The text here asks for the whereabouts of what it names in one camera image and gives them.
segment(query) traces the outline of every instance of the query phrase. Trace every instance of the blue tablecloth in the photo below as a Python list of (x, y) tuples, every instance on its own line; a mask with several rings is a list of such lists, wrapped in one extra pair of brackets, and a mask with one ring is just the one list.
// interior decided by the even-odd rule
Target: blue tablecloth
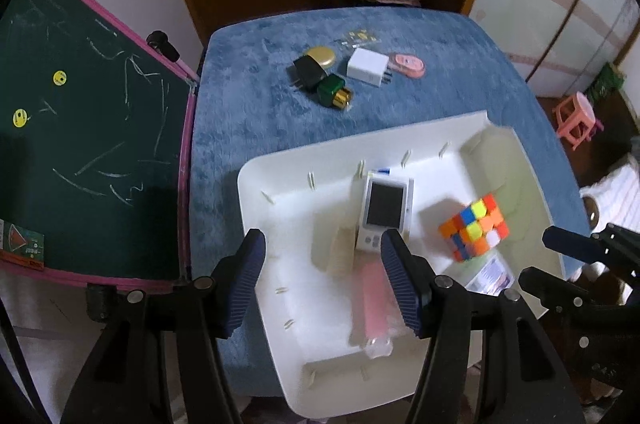
[[(367, 29), (379, 52), (416, 54), (421, 80), (394, 75), (375, 88), (348, 80), (347, 112), (324, 108), (290, 85), (292, 62), (309, 47), (334, 49), (344, 75), (348, 50), (339, 39)], [(237, 178), (253, 157), (356, 133), (487, 110), (515, 129), (557, 226), (588, 235), (569, 162), (545, 114), (498, 47), (472, 20), (414, 8), (367, 7), (296, 12), (217, 31), (209, 41), (198, 94), (191, 163), (191, 262), (209, 274), (242, 240)], [(577, 262), (565, 259), (568, 271)], [(280, 394), (256, 303), (228, 341), (219, 341), (234, 392)]]

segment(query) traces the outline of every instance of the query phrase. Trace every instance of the small card on chalkboard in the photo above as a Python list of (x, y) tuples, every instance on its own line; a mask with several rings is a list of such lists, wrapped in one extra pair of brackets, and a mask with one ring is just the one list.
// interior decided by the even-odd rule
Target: small card on chalkboard
[(0, 258), (35, 270), (44, 269), (44, 235), (0, 220)]

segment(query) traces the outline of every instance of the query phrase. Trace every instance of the white power adapter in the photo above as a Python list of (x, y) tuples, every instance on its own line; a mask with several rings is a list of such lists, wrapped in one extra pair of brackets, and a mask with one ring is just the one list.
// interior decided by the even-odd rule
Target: white power adapter
[(389, 56), (357, 48), (347, 63), (347, 77), (380, 86), (388, 63)]

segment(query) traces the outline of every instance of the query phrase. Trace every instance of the wooden floor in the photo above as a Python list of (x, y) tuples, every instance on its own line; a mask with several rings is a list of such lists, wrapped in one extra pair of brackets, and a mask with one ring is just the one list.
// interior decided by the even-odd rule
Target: wooden floor
[[(558, 124), (551, 110), (560, 100), (538, 97), (554, 130), (558, 128)], [(591, 142), (583, 142), (575, 151), (562, 139), (562, 147), (580, 187), (589, 186), (605, 177), (609, 168), (629, 152), (631, 137), (638, 135), (638, 127), (620, 93), (615, 92), (603, 99), (596, 105), (594, 112), (603, 123), (604, 132), (598, 132)]]

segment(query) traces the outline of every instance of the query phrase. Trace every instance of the screw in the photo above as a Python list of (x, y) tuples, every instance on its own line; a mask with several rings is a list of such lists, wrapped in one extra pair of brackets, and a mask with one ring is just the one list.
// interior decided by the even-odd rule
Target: screw
[(213, 285), (211, 276), (200, 276), (193, 281), (193, 286), (198, 290), (207, 290)]
[(518, 301), (520, 299), (520, 293), (516, 289), (505, 289), (504, 297), (509, 301)]
[(140, 303), (145, 298), (145, 293), (142, 290), (132, 290), (127, 294), (127, 301), (131, 304)]
[(441, 289), (448, 289), (453, 285), (453, 280), (449, 276), (444, 275), (436, 276), (434, 282)]

